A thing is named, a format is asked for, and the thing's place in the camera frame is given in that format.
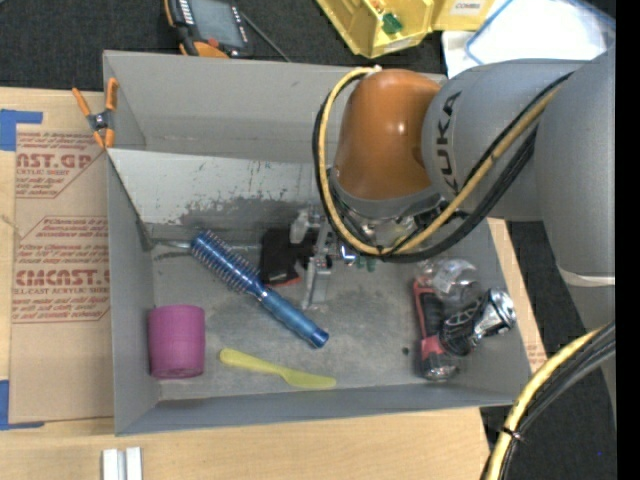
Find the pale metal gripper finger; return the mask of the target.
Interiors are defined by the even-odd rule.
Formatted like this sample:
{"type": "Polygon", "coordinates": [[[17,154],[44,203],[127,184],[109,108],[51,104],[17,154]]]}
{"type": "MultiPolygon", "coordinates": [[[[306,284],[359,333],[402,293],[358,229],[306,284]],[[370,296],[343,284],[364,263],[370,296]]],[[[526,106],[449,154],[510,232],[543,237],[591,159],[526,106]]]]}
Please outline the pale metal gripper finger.
{"type": "Polygon", "coordinates": [[[290,225],[290,242],[301,244],[310,230],[320,227],[321,215],[313,208],[301,209],[290,225]]]}
{"type": "Polygon", "coordinates": [[[326,257],[312,257],[305,275],[306,291],[302,307],[304,310],[327,302],[331,278],[331,262],[326,257]]]}

